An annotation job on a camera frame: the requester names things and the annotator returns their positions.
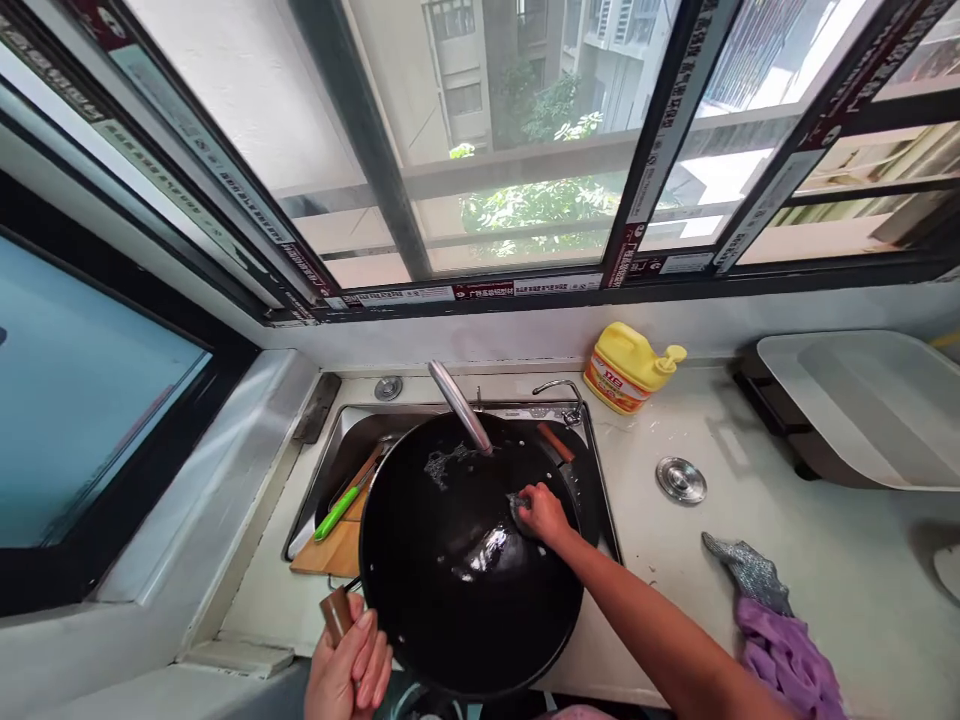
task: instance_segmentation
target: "drain cover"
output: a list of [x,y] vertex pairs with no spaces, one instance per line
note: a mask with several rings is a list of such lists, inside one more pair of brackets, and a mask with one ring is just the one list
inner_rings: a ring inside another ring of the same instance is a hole
[[707,481],[693,463],[683,458],[666,457],[657,463],[657,482],[683,505],[696,505],[707,496]]
[[396,375],[380,378],[377,386],[373,389],[373,396],[382,402],[393,400],[403,390],[403,380]]

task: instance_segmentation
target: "cutting board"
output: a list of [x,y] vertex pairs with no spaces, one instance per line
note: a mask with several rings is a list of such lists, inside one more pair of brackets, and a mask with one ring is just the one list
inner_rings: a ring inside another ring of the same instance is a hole
[[354,578],[360,574],[360,518],[367,501],[367,487],[353,501],[325,540],[310,540],[290,563],[290,571],[306,575]]

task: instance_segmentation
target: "dish soap bottle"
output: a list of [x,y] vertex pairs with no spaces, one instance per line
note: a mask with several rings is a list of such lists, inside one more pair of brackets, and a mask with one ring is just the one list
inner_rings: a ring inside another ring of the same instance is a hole
[[603,331],[583,372],[584,382],[621,415],[632,415],[667,384],[677,363],[687,357],[679,345],[657,356],[647,339],[629,325],[615,322]]

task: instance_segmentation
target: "countertop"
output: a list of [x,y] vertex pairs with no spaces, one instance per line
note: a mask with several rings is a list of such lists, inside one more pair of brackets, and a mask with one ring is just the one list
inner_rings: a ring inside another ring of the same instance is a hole
[[[733,584],[701,531],[745,540],[773,560],[794,612],[831,660],[853,717],[960,716],[960,607],[938,588],[932,554],[960,528],[960,495],[851,490],[805,482],[720,367],[682,367],[634,417],[614,414],[575,373],[457,377],[485,400],[527,399],[552,378],[580,383],[590,407],[624,564],[731,653],[739,650]],[[375,379],[346,380],[316,445],[301,452],[219,637],[309,656],[323,627],[326,577],[295,575],[281,550],[340,406],[373,403]],[[398,402],[442,398],[430,378],[405,378]],[[569,390],[549,391],[569,397]],[[670,501],[657,461],[703,472],[702,504]],[[589,594],[573,638],[538,687],[663,706]]]

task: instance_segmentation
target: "black wok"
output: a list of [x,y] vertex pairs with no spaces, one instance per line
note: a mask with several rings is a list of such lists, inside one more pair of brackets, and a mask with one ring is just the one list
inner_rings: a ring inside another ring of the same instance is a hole
[[489,700],[543,676],[580,612],[583,587],[551,550],[522,535],[508,494],[544,482],[579,530],[546,442],[477,416],[485,457],[452,413],[408,432],[370,487],[360,535],[364,595],[397,660],[425,684]]

